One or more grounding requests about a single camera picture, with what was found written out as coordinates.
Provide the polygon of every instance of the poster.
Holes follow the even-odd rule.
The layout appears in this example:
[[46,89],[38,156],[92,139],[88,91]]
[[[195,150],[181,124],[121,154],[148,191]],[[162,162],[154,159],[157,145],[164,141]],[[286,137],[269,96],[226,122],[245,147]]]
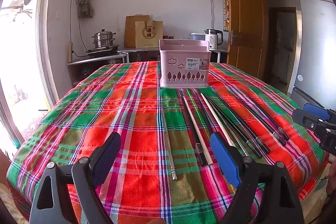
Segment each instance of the poster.
[[229,0],[223,0],[223,31],[229,31]]

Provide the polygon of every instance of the electric kettle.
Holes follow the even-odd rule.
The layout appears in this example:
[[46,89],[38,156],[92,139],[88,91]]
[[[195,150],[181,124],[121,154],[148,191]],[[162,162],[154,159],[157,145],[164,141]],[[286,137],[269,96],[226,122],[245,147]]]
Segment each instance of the electric kettle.
[[220,30],[206,29],[205,41],[209,42],[209,50],[217,50],[219,45],[223,44],[223,32]]

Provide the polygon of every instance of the pink plastic basket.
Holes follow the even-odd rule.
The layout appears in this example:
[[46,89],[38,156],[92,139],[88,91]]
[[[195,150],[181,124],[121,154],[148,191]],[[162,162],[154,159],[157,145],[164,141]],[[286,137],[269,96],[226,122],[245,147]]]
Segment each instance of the pink plastic basket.
[[163,88],[205,88],[208,86],[209,42],[160,39]]

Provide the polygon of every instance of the screw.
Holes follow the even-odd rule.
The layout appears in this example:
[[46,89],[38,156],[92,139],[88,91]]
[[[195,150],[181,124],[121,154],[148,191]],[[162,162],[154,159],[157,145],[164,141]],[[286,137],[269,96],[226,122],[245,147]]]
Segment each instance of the screw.
[[88,161],[89,161],[89,158],[88,158],[88,157],[83,157],[83,158],[80,158],[80,159],[79,159],[79,163],[80,163],[80,164],[86,164]]
[[54,166],[55,166],[54,162],[50,162],[50,163],[47,164],[48,169],[54,168]]
[[245,162],[246,164],[250,164],[252,162],[252,158],[251,157],[244,157],[243,162]]
[[284,167],[285,167],[285,164],[284,164],[282,161],[278,161],[278,162],[277,162],[277,167],[279,167],[279,168],[284,168]]

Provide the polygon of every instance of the plaid tablecloth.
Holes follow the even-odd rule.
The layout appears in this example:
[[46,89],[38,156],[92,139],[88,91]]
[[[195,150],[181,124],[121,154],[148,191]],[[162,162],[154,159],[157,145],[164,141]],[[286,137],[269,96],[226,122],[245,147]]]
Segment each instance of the plaid tablecloth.
[[[122,149],[96,193],[114,223],[147,223],[158,217],[167,223],[216,223],[224,215],[235,189],[226,182],[216,161],[204,167],[197,162],[181,99],[176,90],[159,87],[160,73],[157,62],[104,66],[57,103],[18,151],[7,174],[12,195],[26,217],[47,163],[67,165],[89,156],[111,132],[121,135]],[[201,91],[212,97],[216,90],[258,133],[271,149],[261,161],[283,161],[303,199],[325,168],[327,154],[311,132],[293,123],[290,114],[297,107],[295,103],[264,82],[225,64],[211,64],[208,83],[209,87]],[[286,147],[226,88],[243,90],[271,114],[290,137]],[[214,159],[194,92],[189,89],[185,95]],[[243,94],[240,97],[250,103]],[[177,181],[171,178],[162,107]],[[212,127],[221,131],[216,123]],[[86,223],[74,187],[69,188],[78,221]],[[259,189],[252,216],[258,210],[261,195]]]

